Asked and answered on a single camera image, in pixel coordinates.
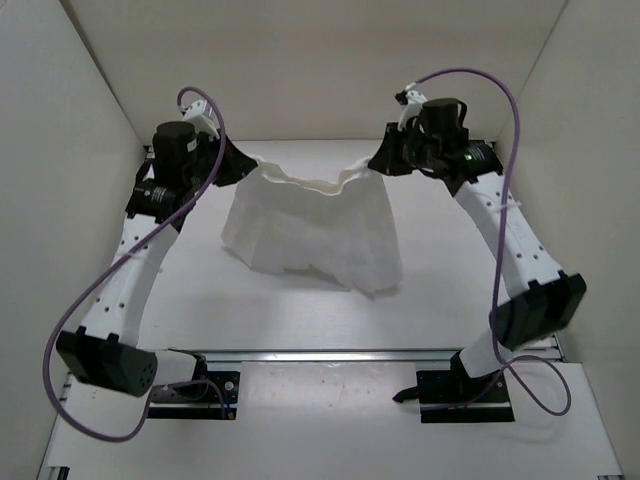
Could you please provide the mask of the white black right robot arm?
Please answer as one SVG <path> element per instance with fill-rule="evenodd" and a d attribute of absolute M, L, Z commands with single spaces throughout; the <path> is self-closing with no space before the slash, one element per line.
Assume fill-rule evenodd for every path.
<path fill-rule="evenodd" d="M 451 404 L 465 406 L 486 394 L 516 361 L 530 360 L 523 347 L 568 327 L 587 285 L 581 274 L 566 273 L 542 245 L 512 196 L 494 148 L 471 139 L 463 101 L 428 100 L 415 90 L 398 101 L 402 165 L 445 184 L 496 262 L 488 330 L 456 353 L 431 385 L 436 393 L 452 394 Z"/>

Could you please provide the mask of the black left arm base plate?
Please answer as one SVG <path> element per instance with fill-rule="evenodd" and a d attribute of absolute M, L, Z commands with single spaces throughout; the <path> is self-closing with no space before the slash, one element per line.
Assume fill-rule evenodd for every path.
<path fill-rule="evenodd" d="M 152 392 L 149 419 L 224 420 L 237 417 L 241 371 L 239 364 L 218 364 L 205 361 L 196 370 L 196 379 L 206 378 L 209 384 L 197 384 L 177 389 L 156 389 Z"/>

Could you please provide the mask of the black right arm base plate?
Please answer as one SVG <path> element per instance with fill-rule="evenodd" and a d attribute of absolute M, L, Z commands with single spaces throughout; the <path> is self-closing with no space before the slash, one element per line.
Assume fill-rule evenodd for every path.
<path fill-rule="evenodd" d="M 462 381 L 450 370 L 419 370 L 416 377 L 422 424 L 515 421 L 503 375 Z"/>

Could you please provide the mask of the white pleated skirt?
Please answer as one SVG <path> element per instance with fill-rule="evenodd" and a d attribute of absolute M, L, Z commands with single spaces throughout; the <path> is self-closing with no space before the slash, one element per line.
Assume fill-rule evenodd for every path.
<path fill-rule="evenodd" d="M 260 160 L 235 190 L 224 246 L 254 271 L 314 269 L 374 295 L 403 279 L 383 176 L 361 159 L 337 179 L 305 179 Z"/>

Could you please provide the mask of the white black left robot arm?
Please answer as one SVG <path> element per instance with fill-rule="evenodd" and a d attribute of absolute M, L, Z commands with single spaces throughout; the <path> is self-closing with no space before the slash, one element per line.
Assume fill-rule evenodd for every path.
<path fill-rule="evenodd" d="M 188 398 L 208 389 L 200 355 L 138 345 L 160 267 L 207 187 L 234 188 L 221 240 L 254 271 L 315 270 L 367 294 L 402 280 L 394 215 L 372 159 L 350 165 L 333 182 L 296 178 L 244 154 L 207 120 L 160 124 L 152 148 L 94 304 L 77 329 L 54 337 L 57 353 L 78 381 L 133 397 L 164 385 L 175 385 Z"/>

